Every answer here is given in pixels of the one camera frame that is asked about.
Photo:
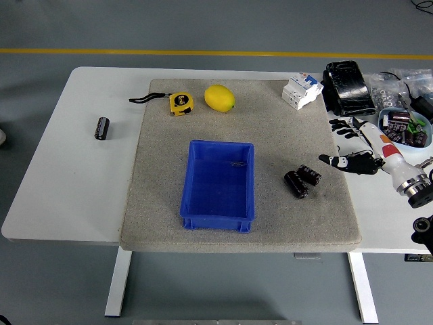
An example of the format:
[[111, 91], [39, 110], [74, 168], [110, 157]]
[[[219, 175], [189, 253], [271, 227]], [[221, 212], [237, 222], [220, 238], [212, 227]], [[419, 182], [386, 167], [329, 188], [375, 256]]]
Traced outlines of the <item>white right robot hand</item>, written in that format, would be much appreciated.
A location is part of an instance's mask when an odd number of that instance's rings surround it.
[[409, 184], [412, 179], [426, 177], [424, 171], [409, 164], [394, 143], [374, 124], [355, 117], [333, 119], [329, 122], [332, 130], [345, 137], [360, 137], [371, 150], [346, 156], [319, 155], [319, 160], [347, 173], [374, 175], [379, 169], [392, 178], [394, 189]]

